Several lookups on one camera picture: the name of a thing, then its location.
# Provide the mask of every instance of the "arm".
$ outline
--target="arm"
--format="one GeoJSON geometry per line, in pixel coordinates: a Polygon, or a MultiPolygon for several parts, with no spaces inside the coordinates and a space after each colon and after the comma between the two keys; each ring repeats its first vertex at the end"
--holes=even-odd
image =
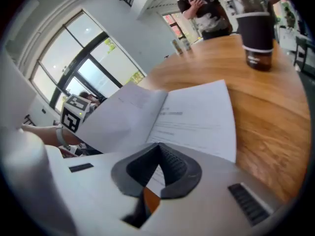
{"type": "MultiPolygon", "coordinates": [[[[57,126],[35,127],[35,126],[23,124],[22,129],[24,131],[28,131],[37,135],[43,141],[45,145],[52,145],[56,147],[59,147],[62,145],[59,143],[57,139],[57,135],[56,135],[57,126]]],[[[70,145],[77,145],[81,143],[81,141],[75,135],[73,135],[71,132],[69,132],[66,129],[63,129],[63,138],[70,145]]]]}
{"type": "Polygon", "coordinates": [[[196,16],[198,9],[199,9],[199,7],[192,6],[188,10],[183,12],[183,16],[186,19],[193,19],[196,16]]]}
{"type": "Polygon", "coordinates": [[[179,0],[177,2],[180,11],[186,19],[193,19],[196,16],[198,9],[203,5],[202,0],[189,0],[189,4],[179,0]]]}

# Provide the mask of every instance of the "white paper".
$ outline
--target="white paper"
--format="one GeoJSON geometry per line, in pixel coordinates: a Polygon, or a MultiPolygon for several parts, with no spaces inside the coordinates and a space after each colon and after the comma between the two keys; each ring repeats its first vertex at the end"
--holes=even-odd
{"type": "Polygon", "coordinates": [[[158,197],[161,197],[161,190],[165,188],[165,179],[160,165],[158,165],[146,187],[158,197]]]}
{"type": "Polygon", "coordinates": [[[86,119],[76,136],[102,153],[142,145],[166,96],[128,83],[86,119]]]}
{"type": "Polygon", "coordinates": [[[235,123],[224,80],[169,92],[147,142],[172,143],[235,163],[235,123]]]}

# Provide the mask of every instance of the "wooden table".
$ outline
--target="wooden table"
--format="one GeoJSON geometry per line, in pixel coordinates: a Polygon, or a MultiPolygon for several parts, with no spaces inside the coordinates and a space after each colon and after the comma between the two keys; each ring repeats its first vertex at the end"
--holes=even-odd
{"type": "MultiPolygon", "coordinates": [[[[221,79],[233,106],[236,164],[289,201],[301,187],[309,160],[310,114],[300,78],[276,42],[270,72],[247,66],[242,40],[234,35],[170,56],[140,86],[171,91],[221,79]]],[[[159,204],[148,189],[145,200],[151,211],[159,204]]]]}

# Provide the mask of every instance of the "gray plastic part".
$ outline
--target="gray plastic part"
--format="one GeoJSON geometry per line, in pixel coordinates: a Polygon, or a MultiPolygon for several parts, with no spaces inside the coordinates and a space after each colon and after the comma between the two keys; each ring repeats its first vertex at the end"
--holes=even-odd
{"type": "Polygon", "coordinates": [[[123,194],[140,197],[158,165],[165,179],[161,199],[185,197],[201,179],[201,167],[194,159],[163,143],[152,144],[117,162],[111,177],[123,194]]]}

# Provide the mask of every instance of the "window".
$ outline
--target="window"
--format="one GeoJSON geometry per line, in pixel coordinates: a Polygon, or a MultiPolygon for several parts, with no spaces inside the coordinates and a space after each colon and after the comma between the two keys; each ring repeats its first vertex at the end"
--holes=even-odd
{"type": "Polygon", "coordinates": [[[181,13],[165,15],[163,18],[170,25],[178,39],[186,38],[190,44],[198,40],[199,35],[194,26],[181,13]]]}
{"type": "Polygon", "coordinates": [[[41,62],[55,81],[59,81],[65,68],[81,50],[82,47],[70,33],[63,30],[46,51],[41,62]]]}
{"type": "Polygon", "coordinates": [[[102,29],[87,14],[77,18],[67,28],[83,46],[102,33],[102,29]]]}
{"type": "Polygon", "coordinates": [[[122,85],[139,71],[110,38],[100,43],[91,55],[122,85]]]}
{"type": "Polygon", "coordinates": [[[83,11],[63,25],[43,50],[31,83],[57,112],[71,94],[109,97],[144,75],[83,11]]]}

